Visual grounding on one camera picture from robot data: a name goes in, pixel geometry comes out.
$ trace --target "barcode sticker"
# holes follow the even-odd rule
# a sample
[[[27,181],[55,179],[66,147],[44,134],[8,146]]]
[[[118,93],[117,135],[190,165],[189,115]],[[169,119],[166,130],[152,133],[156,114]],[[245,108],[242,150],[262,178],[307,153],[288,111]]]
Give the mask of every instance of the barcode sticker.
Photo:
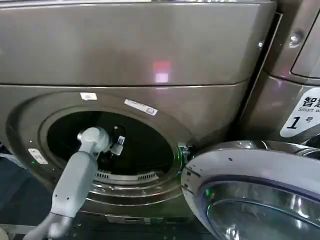
[[[80,96],[85,101],[98,100],[97,94],[94,92],[80,92]]]
[[[29,148],[29,153],[32,155],[32,157],[42,165],[47,165],[48,161],[41,155],[40,151],[36,148]]]
[[[124,101],[124,104],[130,106],[130,107],[133,107],[135,109],[138,109],[142,112],[145,112],[146,114],[149,114],[149,115],[156,115],[158,110],[153,108],[153,107],[150,107],[148,105],[144,105],[142,103],[139,103],[139,102],[136,102],[136,101],[132,101],[132,100],[129,100],[129,99],[126,99]]]

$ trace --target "white label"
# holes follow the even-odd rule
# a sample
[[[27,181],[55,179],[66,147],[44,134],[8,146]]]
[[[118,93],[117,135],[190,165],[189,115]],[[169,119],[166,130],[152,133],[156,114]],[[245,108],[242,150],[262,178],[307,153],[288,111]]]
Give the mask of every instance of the white label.
[[[132,100],[129,100],[129,99],[126,99],[124,101],[124,104],[130,106],[130,107],[133,107],[135,109],[138,109],[142,112],[145,112],[147,114],[150,114],[152,116],[156,115],[158,110],[155,109],[155,108],[152,108],[150,106],[147,106],[147,105],[144,105],[142,103],[139,103],[139,102],[136,102],[136,101],[132,101]]]
[[[80,92],[80,96],[85,101],[98,100],[97,94],[95,94],[94,92]]]
[[[320,124],[320,87],[306,91],[283,125],[280,136],[291,138]]]
[[[29,148],[29,153],[32,155],[32,157],[39,163],[43,165],[47,165],[47,160],[41,155],[40,151],[36,148]]]
[[[124,142],[125,142],[125,139],[126,138],[124,136],[119,136],[117,143],[120,144],[120,145],[123,145]]]

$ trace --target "metal machine body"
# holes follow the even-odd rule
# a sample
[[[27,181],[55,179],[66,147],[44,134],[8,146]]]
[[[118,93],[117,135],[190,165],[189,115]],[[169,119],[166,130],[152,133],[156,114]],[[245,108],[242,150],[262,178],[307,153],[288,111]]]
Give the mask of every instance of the metal machine body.
[[[282,18],[237,139],[301,144],[319,134],[319,9],[319,1],[278,1]]]
[[[183,152],[225,139],[276,3],[6,1],[0,9],[1,142],[54,189],[81,128],[118,131],[120,121],[121,157],[136,144],[140,162],[167,152],[171,165],[162,174],[97,172],[81,211],[125,223],[193,216],[180,188]]]

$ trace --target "floor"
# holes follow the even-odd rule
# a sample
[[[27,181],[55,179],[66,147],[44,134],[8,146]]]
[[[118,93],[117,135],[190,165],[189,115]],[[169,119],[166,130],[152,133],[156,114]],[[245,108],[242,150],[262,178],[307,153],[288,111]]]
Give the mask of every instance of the floor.
[[[51,207],[51,194],[27,170],[0,158],[0,224],[38,225]],[[17,234],[14,240],[23,235]],[[213,240],[196,219],[188,224],[107,223],[79,213],[63,240]]]

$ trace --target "robotic arm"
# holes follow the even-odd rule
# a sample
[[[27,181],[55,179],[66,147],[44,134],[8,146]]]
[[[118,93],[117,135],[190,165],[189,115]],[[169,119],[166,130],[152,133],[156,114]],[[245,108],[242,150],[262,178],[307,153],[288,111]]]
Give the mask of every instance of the robotic arm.
[[[69,159],[52,194],[48,216],[23,240],[57,239],[66,234],[74,217],[85,203],[98,170],[97,158],[109,151],[112,142],[108,133],[100,127],[90,127],[78,139],[81,147]]]

